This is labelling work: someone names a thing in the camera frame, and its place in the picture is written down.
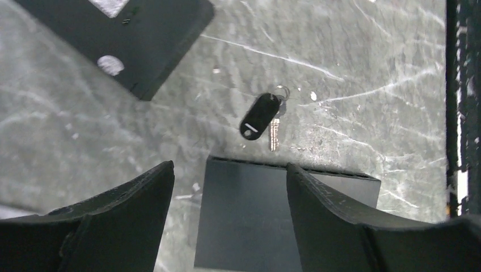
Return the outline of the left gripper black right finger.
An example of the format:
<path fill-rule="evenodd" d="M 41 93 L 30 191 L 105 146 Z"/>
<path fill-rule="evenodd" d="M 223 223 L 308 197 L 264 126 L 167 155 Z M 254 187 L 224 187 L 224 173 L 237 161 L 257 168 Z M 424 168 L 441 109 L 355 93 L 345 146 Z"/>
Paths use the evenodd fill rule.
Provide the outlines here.
<path fill-rule="evenodd" d="M 479 271 L 480 216 L 432 224 L 339 192 L 295 164 L 286 190 L 303 271 Z"/>

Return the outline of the black key tag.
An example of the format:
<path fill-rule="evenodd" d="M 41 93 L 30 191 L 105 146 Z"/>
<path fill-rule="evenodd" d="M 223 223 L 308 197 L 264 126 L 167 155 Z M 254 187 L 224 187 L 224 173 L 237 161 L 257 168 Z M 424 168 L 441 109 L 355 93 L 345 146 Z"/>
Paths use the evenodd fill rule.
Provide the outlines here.
<path fill-rule="evenodd" d="M 263 93 L 255 100 L 239 125 L 241 136 L 248 141 L 259 139 L 280 109 L 281 100 L 272 93 Z"/>

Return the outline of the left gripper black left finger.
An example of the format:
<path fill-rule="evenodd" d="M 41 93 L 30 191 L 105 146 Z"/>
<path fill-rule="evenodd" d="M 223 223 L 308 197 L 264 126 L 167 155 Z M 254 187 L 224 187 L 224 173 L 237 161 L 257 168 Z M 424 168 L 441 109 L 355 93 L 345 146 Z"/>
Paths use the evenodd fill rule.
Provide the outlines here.
<path fill-rule="evenodd" d="M 174 181 L 164 161 L 73 205 L 1 220 L 1 270 L 153 271 Z"/>

